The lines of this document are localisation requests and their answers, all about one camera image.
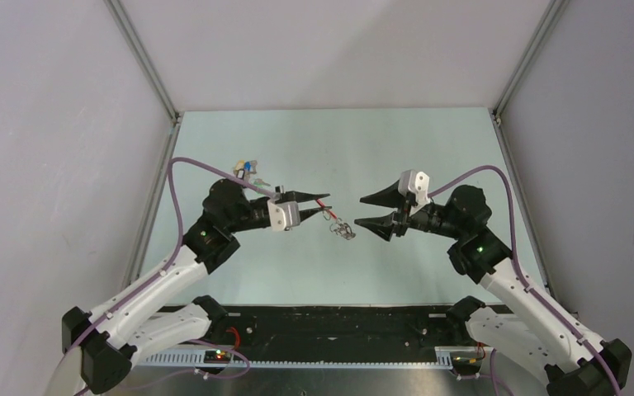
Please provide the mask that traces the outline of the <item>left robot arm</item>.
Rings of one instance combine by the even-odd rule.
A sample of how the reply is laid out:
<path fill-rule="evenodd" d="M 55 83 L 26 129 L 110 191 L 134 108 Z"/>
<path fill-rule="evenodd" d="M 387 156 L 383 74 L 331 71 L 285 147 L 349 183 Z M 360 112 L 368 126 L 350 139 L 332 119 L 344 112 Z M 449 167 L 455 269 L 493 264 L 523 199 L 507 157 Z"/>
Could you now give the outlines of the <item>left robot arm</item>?
<path fill-rule="evenodd" d="M 288 231 L 323 210 L 299 207 L 321 199 L 320 194 L 277 190 L 250 200 L 244 190 L 229 179 L 215 182 L 202 202 L 201 216 L 182 231 L 177 245 L 157 266 L 97 307 L 74 306 L 63 315 L 64 356 L 45 394 L 104 394 L 148 356 L 201 338 L 212 344 L 225 339 L 227 313 L 209 296 L 195 299 L 179 313 L 155 314 L 225 263 L 240 247 L 236 233 Z"/>

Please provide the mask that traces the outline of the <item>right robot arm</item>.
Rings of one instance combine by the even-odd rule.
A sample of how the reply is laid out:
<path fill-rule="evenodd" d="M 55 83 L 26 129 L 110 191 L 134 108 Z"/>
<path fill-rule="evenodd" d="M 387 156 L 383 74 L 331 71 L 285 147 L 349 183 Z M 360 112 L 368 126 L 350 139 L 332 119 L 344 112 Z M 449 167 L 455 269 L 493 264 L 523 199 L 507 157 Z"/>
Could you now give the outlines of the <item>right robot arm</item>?
<path fill-rule="evenodd" d="M 514 251 L 488 227 L 484 192 L 457 186 L 445 205 L 427 197 L 428 176 L 402 178 L 360 201 L 391 208 L 357 225 L 390 241 L 408 230 L 453 239 L 447 251 L 455 271 L 499 299 L 514 314 L 500 317 L 467 296 L 447 311 L 448 337 L 492 347 L 534 376 L 550 395 L 616 395 L 627 383 L 632 352 L 620 339 L 605 340 L 565 310 L 517 263 Z"/>

